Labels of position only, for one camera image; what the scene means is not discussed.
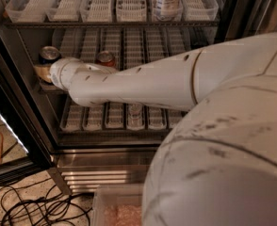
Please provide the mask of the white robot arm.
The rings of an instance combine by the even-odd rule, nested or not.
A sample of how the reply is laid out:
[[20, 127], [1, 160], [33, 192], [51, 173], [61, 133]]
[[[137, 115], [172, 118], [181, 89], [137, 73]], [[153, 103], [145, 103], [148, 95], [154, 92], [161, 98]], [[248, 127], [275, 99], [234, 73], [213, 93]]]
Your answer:
[[64, 57], [48, 76], [78, 105], [184, 112], [149, 167], [143, 226], [277, 226], [277, 32], [124, 71]]

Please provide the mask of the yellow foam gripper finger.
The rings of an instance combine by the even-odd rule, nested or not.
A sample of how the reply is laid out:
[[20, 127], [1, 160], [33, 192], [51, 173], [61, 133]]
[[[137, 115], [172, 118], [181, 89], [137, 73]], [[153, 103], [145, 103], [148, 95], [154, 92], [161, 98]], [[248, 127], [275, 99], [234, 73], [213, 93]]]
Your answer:
[[34, 66], [34, 70], [35, 70], [37, 76], [47, 83], [52, 82], [52, 80], [50, 78], [50, 68], [51, 68], [50, 64], [42, 64], [42, 65], [36, 64]]

